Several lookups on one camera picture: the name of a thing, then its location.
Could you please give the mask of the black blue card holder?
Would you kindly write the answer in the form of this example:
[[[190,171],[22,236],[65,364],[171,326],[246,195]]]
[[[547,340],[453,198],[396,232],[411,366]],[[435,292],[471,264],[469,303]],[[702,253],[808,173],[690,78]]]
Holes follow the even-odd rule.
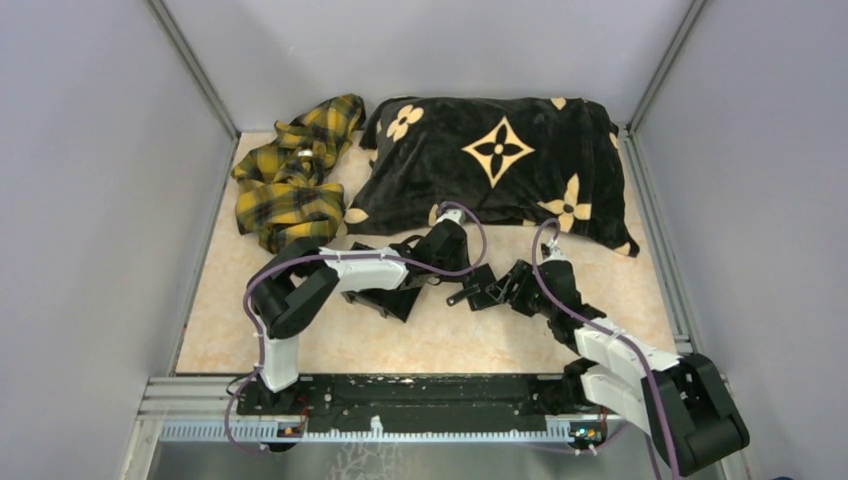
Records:
[[[481,311],[506,303],[499,280],[490,264],[477,267],[462,281],[463,288],[446,299],[448,307],[466,302],[471,311]]]

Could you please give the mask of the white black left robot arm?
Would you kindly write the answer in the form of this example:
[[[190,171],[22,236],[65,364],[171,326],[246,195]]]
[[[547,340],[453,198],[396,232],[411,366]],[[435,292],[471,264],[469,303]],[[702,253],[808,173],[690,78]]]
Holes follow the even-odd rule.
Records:
[[[333,250],[311,239],[293,242],[251,278],[245,292],[244,305],[261,338],[261,401],[277,414],[297,406],[298,337],[332,296],[406,321],[430,280],[458,282],[472,270],[467,233],[453,219],[380,249],[355,243],[350,250]]]

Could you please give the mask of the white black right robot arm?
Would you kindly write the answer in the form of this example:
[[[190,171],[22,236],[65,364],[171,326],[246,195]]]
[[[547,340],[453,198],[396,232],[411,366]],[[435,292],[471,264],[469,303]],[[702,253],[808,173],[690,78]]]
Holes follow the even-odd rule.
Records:
[[[748,447],[751,436],[712,360],[646,344],[582,299],[572,265],[519,260],[484,289],[498,304],[541,315],[556,341],[577,353],[559,397],[576,412],[605,407],[638,427],[679,475]]]

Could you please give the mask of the black plastic card tray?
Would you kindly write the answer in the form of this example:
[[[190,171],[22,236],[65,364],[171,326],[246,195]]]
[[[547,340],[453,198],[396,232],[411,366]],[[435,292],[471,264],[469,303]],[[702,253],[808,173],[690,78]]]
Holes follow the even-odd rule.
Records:
[[[347,291],[341,295],[348,303],[359,303],[376,310],[383,318],[393,317],[406,323],[423,287]]]

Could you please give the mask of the black floral pillow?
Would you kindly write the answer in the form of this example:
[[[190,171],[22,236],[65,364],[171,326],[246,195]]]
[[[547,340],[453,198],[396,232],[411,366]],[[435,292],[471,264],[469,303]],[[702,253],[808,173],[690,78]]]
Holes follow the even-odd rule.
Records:
[[[618,135],[607,110],[581,98],[386,100],[360,138],[371,172],[345,227],[394,235],[433,224],[453,201],[484,224],[554,220],[564,233],[635,257]]]

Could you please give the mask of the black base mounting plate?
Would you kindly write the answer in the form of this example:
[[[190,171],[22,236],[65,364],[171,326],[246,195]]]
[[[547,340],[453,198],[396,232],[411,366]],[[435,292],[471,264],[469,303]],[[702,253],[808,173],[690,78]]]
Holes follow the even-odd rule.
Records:
[[[261,380],[239,394],[236,411],[293,415],[313,433],[365,432],[378,418],[387,433],[541,432],[554,416],[585,415],[600,407],[566,393],[561,375],[303,375],[273,393]]]

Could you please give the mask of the yellow plaid cloth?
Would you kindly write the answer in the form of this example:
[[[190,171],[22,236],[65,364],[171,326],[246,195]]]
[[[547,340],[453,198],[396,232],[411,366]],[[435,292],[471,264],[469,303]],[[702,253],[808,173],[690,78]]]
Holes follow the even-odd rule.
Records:
[[[345,192],[328,176],[365,119],[364,100],[346,94],[288,123],[277,121],[274,140],[250,150],[231,170],[239,233],[254,234],[272,254],[301,238],[328,244],[342,224]]]

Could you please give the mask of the aluminium front frame rail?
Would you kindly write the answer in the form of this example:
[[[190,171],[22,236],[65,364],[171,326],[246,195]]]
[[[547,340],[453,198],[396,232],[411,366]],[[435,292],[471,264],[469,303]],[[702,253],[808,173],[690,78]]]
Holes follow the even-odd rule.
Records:
[[[140,414],[180,437],[244,442],[604,443],[615,421],[676,451],[689,473],[750,435],[718,372],[699,356],[635,382],[575,363],[561,374],[304,375],[275,391],[258,377],[151,380]]]

